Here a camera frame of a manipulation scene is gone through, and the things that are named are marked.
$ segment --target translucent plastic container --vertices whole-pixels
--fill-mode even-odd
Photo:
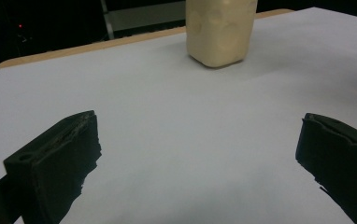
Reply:
[[[257,0],[186,0],[187,51],[209,67],[243,60]]]

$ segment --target white surface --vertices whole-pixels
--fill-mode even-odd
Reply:
[[[187,51],[220,67],[243,60],[249,49],[257,0],[187,0]]]
[[[294,152],[306,112],[357,128],[355,17],[257,20],[247,59],[218,70],[185,35],[0,69],[0,177],[90,109],[103,156],[62,223],[351,223]]]

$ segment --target white paper sheet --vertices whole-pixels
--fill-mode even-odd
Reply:
[[[352,223],[294,153],[306,112],[357,128],[357,18],[256,20],[242,63],[185,35],[0,69],[2,160],[60,119],[98,116],[103,156],[62,223]]]

